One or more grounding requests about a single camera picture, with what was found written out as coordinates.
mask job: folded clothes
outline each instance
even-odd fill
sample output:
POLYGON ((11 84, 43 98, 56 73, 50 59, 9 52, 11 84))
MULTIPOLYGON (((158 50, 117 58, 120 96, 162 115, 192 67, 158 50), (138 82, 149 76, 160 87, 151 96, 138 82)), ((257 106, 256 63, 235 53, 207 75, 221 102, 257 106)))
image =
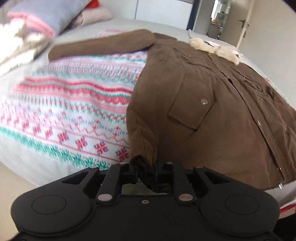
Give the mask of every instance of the folded clothes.
POLYGON ((23 19, 27 27, 55 37, 85 8, 90 0, 25 0, 12 7, 10 19, 23 19))
POLYGON ((26 33, 26 24, 16 20, 0 26, 0 76, 17 66, 31 62, 49 43, 40 33, 26 33))
POLYGON ((84 26, 98 21, 109 20, 112 18, 111 12, 104 7, 85 8, 70 23, 71 28, 84 26))

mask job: bedspread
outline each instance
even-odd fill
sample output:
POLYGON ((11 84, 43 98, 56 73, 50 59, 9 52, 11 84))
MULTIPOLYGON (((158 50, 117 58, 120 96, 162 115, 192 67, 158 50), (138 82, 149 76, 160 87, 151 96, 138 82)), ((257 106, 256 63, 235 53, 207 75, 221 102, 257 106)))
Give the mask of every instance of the bedspread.
POLYGON ((128 161, 126 107, 146 57, 138 51, 44 65, 1 104, 0 133, 76 167, 128 161))

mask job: white wall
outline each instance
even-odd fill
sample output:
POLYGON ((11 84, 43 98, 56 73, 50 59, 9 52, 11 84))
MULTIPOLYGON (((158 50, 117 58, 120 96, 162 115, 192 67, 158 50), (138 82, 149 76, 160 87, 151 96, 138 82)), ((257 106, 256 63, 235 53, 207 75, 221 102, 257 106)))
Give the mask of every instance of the white wall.
POLYGON ((211 14, 213 11, 215 0, 203 0, 197 16, 194 32, 198 34, 207 34, 207 30, 211 23, 211 14))
POLYGON ((136 20, 185 29, 193 4, 177 0, 139 0, 136 20))
POLYGON ((296 108, 296 13, 282 0, 256 0, 240 51, 296 108))
POLYGON ((137 0, 100 0, 114 18, 135 19, 137 0))

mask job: red fabric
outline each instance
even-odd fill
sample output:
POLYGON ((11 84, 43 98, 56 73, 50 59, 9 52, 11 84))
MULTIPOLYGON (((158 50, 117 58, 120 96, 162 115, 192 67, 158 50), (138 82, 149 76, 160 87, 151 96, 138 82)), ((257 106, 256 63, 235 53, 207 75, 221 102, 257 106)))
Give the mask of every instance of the red fabric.
POLYGON ((285 212, 285 211, 287 211, 287 210, 289 210, 289 209, 291 209, 291 208, 293 208, 295 206, 296 206, 296 203, 289 204, 288 206, 281 208, 279 213, 283 213, 283 212, 285 212))
POLYGON ((92 0, 85 8, 95 8, 100 5, 98 0, 92 0))

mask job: brown jacket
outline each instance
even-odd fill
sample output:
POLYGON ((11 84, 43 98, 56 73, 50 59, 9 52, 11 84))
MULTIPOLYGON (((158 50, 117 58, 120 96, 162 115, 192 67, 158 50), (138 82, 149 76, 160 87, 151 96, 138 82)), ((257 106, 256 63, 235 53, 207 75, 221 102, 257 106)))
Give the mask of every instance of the brown jacket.
MULTIPOLYGON (((87 54, 90 41, 56 46, 49 58, 87 54)), ((295 178, 296 112, 253 69, 146 30, 92 41, 92 54, 150 46, 127 109, 131 162, 143 178, 156 160, 262 189, 295 178)))

